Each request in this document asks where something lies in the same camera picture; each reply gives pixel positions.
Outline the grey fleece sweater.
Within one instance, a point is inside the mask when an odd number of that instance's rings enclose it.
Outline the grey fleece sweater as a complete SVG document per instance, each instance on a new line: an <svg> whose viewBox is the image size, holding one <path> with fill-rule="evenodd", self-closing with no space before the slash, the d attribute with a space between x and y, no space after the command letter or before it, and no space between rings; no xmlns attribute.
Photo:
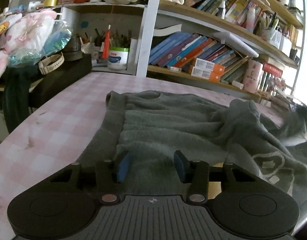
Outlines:
<svg viewBox="0 0 307 240"><path fill-rule="evenodd" d="M225 107L194 94L150 90L110 92L106 110L79 162L88 168L128 152L127 194L184 193L173 166L174 152L181 151L210 165L235 163L297 202L307 199L307 142L288 146L307 128L307 109L279 127L252 101L235 99Z"/></svg>

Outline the pink checkered table mat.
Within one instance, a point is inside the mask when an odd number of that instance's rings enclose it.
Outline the pink checkered table mat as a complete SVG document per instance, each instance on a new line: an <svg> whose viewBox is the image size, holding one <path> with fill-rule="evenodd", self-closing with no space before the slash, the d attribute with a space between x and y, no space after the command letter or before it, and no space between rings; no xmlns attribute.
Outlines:
<svg viewBox="0 0 307 240"><path fill-rule="evenodd" d="M195 94L224 106L228 93L168 81L95 72L83 77L34 111L0 144L0 239L12 239L7 218L11 200L73 163L100 128L109 92L158 90Z"/></svg>

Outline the small white box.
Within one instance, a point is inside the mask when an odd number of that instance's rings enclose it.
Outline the small white box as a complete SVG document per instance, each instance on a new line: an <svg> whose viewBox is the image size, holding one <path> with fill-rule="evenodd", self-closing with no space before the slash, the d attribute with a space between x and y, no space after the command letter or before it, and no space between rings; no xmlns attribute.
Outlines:
<svg viewBox="0 0 307 240"><path fill-rule="evenodd" d="M236 88L238 88L238 89L243 89L244 84L242 84L242 83L237 82L237 81L234 80L234 81L232 82L232 86L234 86L234 87L236 87Z"/></svg>

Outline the orange white box lower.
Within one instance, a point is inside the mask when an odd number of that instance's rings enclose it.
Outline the orange white box lower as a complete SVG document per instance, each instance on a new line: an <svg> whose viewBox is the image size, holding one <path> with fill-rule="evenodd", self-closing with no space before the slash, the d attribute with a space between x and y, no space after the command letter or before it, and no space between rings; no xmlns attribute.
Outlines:
<svg viewBox="0 0 307 240"><path fill-rule="evenodd" d="M215 72L208 69L199 69L193 66L190 67L189 74L191 76L199 77L212 82L220 82L221 76L223 75L221 72Z"/></svg>

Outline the white jar green lid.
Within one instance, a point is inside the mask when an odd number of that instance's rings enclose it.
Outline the white jar green lid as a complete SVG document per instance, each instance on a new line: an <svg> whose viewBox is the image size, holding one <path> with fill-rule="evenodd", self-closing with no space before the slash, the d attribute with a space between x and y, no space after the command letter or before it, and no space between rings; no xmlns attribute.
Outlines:
<svg viewBox="0 0 307 240"><path fill-rule="evenodd" d="M128 48L110 47L107 66L112 70L126 70L128 61Z"/></svg>

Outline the red orange pen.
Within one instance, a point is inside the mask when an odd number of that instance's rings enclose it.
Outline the red orange pen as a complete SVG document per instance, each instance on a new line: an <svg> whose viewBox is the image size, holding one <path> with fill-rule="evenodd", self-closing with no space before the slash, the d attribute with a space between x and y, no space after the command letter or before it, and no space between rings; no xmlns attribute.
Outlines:
<svg viewBox="0 0 307 240"><path fill-rule="evenodd" d="M102 59L108 59L108 57L109 57L110 33L111 33L111 25L109 24L107 31L105 33L104 49L103 49L103 52L102 52Z"/></svg>

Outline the beige wristwatch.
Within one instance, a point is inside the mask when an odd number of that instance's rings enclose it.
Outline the beige wristwatch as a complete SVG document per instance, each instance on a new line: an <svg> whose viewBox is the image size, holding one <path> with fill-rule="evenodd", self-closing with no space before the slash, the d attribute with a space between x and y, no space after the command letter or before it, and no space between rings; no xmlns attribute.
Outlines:
<svg viewBox="0 0 307 240"><path fill-rule="evenodd" d="M64 63L64 56L62 53L54 54L50 57L46 57L38 63L38 67L42 75L47 75Z"/></svg>

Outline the row of leaning books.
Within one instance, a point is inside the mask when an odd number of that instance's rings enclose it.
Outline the row of leaning books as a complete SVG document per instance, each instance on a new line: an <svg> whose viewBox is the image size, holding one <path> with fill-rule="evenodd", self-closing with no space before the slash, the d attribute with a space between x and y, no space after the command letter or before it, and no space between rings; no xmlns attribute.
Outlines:
<svg viewBox="0 0 307 240"><path fill-rule="evenodd" d="M190 75L196 58L224 66L221 78L248 59L214 37L178 31L151 48L149 65Z"/></svg>

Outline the white paper sheet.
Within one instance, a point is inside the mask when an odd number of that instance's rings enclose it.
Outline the white paper sheet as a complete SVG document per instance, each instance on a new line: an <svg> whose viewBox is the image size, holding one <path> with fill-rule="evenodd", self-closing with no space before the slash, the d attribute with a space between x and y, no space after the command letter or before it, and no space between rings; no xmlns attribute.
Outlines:
<svg viewBox="0 0 307 240"><path fill-rule="evenodd" d="M212 37L221 41L222 44L230 46L235 51L248 57L259 57L259 54L252 49L245 42L241 41L238 37L229 32L215 32L212 33Z"/></svg>

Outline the white wooden bookshelf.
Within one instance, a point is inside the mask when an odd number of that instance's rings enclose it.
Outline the white wooden bookshelf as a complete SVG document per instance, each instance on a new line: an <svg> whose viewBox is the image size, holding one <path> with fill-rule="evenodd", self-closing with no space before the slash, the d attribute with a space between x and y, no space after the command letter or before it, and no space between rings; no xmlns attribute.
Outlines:
<svg viewBox="0 0 307 240"><path fill-rule="evenodd" d="M298 63L262 38L217 16L177 3L164 0L137 1L129 5L88 2L61 4L57 6L57 9L61 13L60 19L66 21L75 34L84 34L85 31L81 27L82 22L89 23L87 32L91 32L96 27L106 29L108 26L123 33L134 30L138 41L136 57L123 72L124 74L145 77L154 29L176 23L182 24L184 30L207 35L232 33L261 56L267 56L279 68L292 70L295 79L300 70Z"/></svg>

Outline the pink floral plush bag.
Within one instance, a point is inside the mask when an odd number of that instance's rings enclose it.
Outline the pink floral plush bag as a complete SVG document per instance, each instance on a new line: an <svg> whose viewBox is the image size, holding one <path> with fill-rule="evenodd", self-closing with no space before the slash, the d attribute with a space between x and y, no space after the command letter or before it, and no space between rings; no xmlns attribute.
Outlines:
<svg viewBox="0 0 307 240"><path fill-rule="evenodd" d="M20 49L40 52L50 36L57 13L53 10L11 15L0 24L0 78L10 55Z"/></svg>

